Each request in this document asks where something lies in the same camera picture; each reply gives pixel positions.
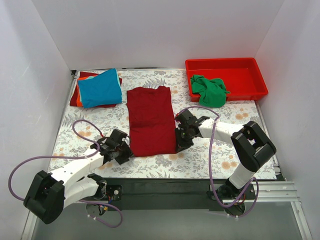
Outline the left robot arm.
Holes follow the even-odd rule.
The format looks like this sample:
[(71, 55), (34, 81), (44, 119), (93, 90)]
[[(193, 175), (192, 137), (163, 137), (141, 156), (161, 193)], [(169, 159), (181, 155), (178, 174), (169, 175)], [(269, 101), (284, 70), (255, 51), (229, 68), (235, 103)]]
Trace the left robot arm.
[(93, 171), (111, 161), (128, 162), (133, 156), (129, 143), (130, 137), (115, 129), (110, 136), (91, 144), (81, 159), (51, 172), (38, 172), (23, 205), (45, 224), (55, 221), (64, 208), (82, 199), (93, 200), (99, 214), (103, 215), (108, 208), (103, 202), (119, 201), (122, 187), (108, 186), (107, 180)]

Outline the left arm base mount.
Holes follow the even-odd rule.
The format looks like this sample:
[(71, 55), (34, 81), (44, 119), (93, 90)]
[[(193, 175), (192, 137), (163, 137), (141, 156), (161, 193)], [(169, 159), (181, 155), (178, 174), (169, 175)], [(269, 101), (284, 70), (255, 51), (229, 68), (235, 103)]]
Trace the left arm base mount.
[(101, 200), (108, 202), (120, 201), (122, 199), (122, 190), (123, 187), (121, 185), (108, 184)]

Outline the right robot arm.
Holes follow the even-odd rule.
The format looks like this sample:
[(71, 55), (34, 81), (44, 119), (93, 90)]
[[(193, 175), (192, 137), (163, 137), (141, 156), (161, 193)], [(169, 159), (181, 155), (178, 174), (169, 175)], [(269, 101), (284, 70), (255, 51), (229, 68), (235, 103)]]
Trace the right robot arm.
[(194, 138), (210, 138), (233, 145), (240, 161), (232, 175), (216, 190), (223, 198), (235, 198), (260, 168), (277, 152), (275, 145), (254, 121), (233, 124), (220, 122), (216, 117), (197, 118), (188, 109), (175, 117), (176, 151), (187, 150), (194, 145)]

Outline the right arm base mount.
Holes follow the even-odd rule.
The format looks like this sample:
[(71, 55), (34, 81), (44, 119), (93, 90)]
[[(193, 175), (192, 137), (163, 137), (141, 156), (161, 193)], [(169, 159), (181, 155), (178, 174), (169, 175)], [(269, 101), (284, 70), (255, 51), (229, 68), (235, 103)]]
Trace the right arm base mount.
[[(218, 198), (222, 200), (235, 200), (241, 193), (244, 187), (240, 190), (236, 190), (233, 192), (230, 188), (225, 187), (223, 184), (215, 185), (215, 191)], [(244, 194), (240, 197), (241, 200), (254, 200), (256, 197), (256, 191), (254, 189), (254, 185), (250, 184), (245, 190)]]

